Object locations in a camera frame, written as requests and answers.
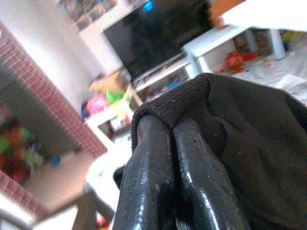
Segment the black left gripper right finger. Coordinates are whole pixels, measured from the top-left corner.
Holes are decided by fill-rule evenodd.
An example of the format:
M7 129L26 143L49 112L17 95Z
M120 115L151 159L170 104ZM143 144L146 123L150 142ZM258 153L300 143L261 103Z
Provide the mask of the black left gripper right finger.
M202 138L195 121L181 122L174 130L184 208L195 230L248 230L223 164Z

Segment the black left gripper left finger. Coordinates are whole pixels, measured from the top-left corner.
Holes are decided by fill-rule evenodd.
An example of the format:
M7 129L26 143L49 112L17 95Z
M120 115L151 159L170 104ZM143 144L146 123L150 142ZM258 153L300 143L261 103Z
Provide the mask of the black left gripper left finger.
M175 179L167 126L154 116L137 127L137 146L123 171L115 230L174 230Z

